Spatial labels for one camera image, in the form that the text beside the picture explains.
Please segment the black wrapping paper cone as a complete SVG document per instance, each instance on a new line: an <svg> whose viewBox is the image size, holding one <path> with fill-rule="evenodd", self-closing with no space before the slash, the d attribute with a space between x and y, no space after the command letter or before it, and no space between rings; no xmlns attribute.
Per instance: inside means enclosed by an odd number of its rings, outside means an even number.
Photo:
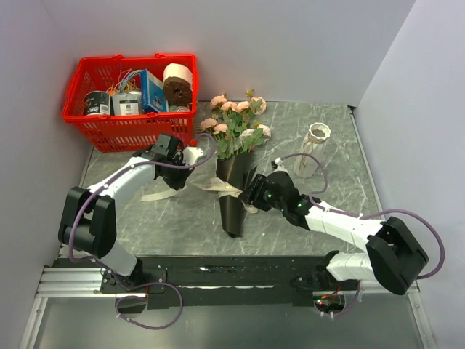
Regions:
<svg viewBox="0 0 465 349"><path fill-rule="evenodd" d="M252 181L256 167L252 167L254 153L241 153L228 159L218 159L216 176L228 185L245 190ZM231 195L219 198L222 229L231 238L243 235L245 208L242 201Z"/></svg>

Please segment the beige printed ribbon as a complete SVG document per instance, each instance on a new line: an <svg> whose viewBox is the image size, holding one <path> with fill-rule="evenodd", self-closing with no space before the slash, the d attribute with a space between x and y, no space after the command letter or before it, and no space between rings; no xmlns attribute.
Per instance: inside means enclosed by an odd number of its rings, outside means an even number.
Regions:
<svg viewBox="0 0 465 349"><path fill-rule="evenodd" d="M223 198L230 196L231 198L239 198L239 195L243 193L243 190L236 188L235 186L225 182L218 177L211 178L207 183L196 183L190 182L190 185L193 185L206 192L215 192L218 195L218 198ZM181 193L185 189L175 190L168 189L160 193L144 195L139 201L140 202L151 202L151 201L160 201L176 196L178 193Z"/></svg>

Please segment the pink artificial flower bouquet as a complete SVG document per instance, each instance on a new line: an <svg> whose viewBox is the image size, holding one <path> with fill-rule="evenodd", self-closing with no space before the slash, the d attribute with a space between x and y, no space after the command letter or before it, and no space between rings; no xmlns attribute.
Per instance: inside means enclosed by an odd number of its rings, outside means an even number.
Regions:
<svg viewBox="0 0 465 349"><path fill-rule="evenodd" d="M217 158L229 159L242 153L250 153L264 145L272 137L271 128L256 120L267 109L263 97L250 89L242 102L228 100L217 95L210 101L212 116L200 123L200 130L210 134L217 142Z"/></svg>

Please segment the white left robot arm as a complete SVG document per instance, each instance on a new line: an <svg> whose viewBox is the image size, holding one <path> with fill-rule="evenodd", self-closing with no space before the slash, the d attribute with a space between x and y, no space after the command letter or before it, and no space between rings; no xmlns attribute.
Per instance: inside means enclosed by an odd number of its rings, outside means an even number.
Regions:
<svg viewBox="0 0 465 349"><path fill-rule="evenodd" d="M185 147L172 135L162 134L155 144L136 151L114 174L88 188L75 186L68 191L58 230L58 240L71 254L86 252L84 260L95 260L118 276L118 284L127 292L142 287L144 275L141 259L117 241L116 211L143 185L162 178L172 190L184 188L194 164L204 152Z"/></svg>

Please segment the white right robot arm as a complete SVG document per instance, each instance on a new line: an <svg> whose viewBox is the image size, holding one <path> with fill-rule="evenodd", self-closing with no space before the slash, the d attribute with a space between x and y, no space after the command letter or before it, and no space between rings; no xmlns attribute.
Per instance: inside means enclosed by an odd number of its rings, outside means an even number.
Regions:
<svg viewBox="0 0 465 349"><path fill-rule="evenodd" d="M376 281L389 292L404 295L429 261L402 220L367 220L338 213L328 203L301 194L285 171L258 174L239 198L262 211L276 209L294 226L325 233L359 249L358 253L329 254L317 273L324 289L335 289L347 280Z"/></svg>

